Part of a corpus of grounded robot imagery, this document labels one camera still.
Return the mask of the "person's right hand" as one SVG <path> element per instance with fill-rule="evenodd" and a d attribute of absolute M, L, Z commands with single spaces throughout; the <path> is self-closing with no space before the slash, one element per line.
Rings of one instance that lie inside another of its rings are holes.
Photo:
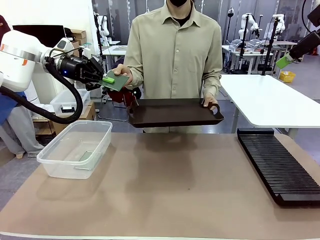
<path fill-rule="evenodd" d="M 117 76 L 122 75 L 125 77 L 128 77 L 128 80 L 125 83 L 125 87 L 127 87 L 128 85 L 131 84 L 131 82 L 133 81 L 133 75 L 131 70 L 123 64 L 119 64 L 116 68 L 112 69 L 113 73 Z"/>

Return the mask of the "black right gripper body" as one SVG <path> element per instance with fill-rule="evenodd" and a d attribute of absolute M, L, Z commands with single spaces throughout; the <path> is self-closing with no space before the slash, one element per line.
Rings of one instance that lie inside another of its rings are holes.
<path fill-rule="evenodd" d="M 290 51 L 289 56 L 293 59 L 299 59 L 309 53 L 320 44 L 320 32 L 313 31 L 297 43 Z"/>

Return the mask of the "person's left hand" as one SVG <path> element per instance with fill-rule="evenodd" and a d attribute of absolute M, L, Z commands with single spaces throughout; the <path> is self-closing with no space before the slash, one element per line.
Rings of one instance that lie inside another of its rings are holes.
<path fill-rule="evenodd" d="M 204 108 L 210 108 L 211 110 L 213 110 L 216 107 L 215 104 L 218 104 L 216 98 L 211 93 L 205 94 L 202 106 Z"/>

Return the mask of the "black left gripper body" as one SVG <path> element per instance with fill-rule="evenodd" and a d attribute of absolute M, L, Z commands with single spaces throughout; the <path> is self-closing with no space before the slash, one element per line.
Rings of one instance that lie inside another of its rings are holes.
<path fill-rule="evenodd" d="M 86 59 L 66 56 L 60 60 L 59 73 L 65 78 L 80 81 L 92 73 Z"/>

